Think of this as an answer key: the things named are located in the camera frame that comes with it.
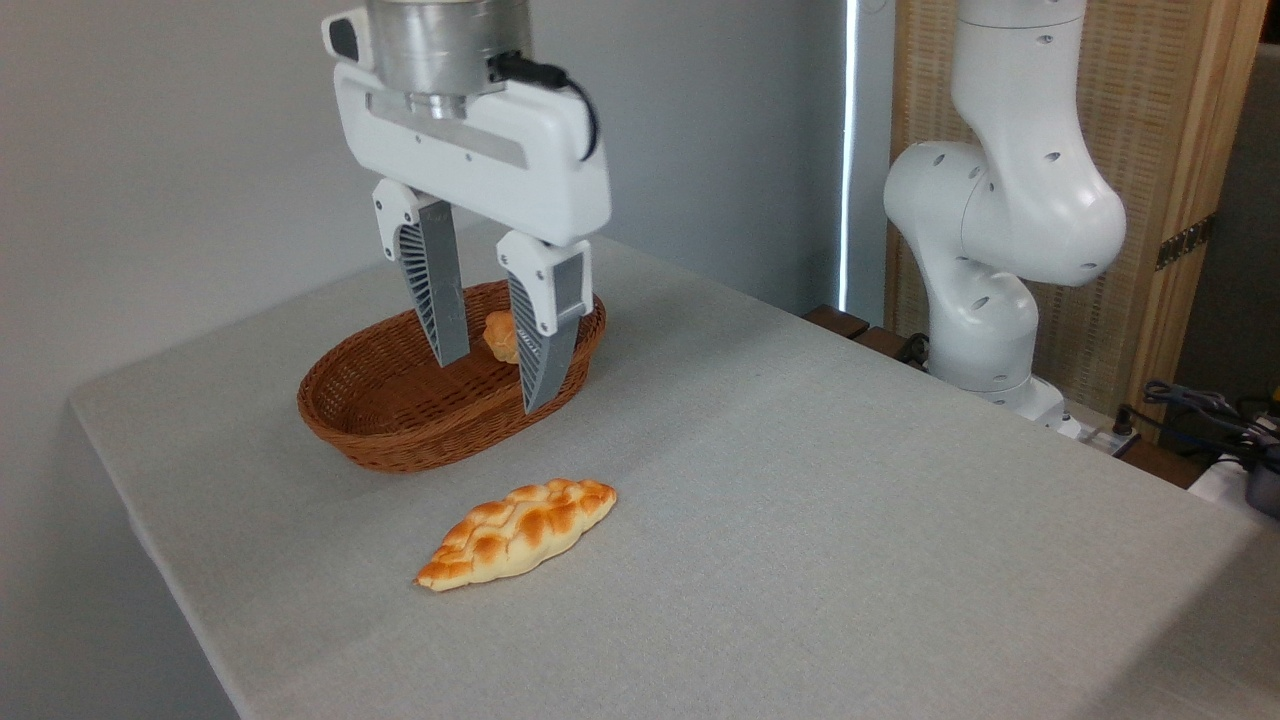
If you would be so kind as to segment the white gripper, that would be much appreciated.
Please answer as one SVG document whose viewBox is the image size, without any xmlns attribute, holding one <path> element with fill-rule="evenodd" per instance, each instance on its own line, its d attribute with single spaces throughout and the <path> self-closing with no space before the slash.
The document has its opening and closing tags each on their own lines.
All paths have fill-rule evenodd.
<svg viewBox="0 0 1280 720">
<path fill-rule="evenodd" d="M 579 319 L 593 311 L 590 243 L 549 243 L 567 245 L 611 218 L 605 150 L 581 159 L 590 140 L 584 102 L 509 81 L 472 97 L 462 120 L 438 120 L 349 63 L 335 67 L 334 86 L 356 160 L 392 178 L 372 191 L 383 252 L 402 270 L 440 366 L 470 352 L 449 202 L 517 229 L 497 255 L 508 275 L 524 407 L 535 413 L 561 391 Z"/>
</svg>

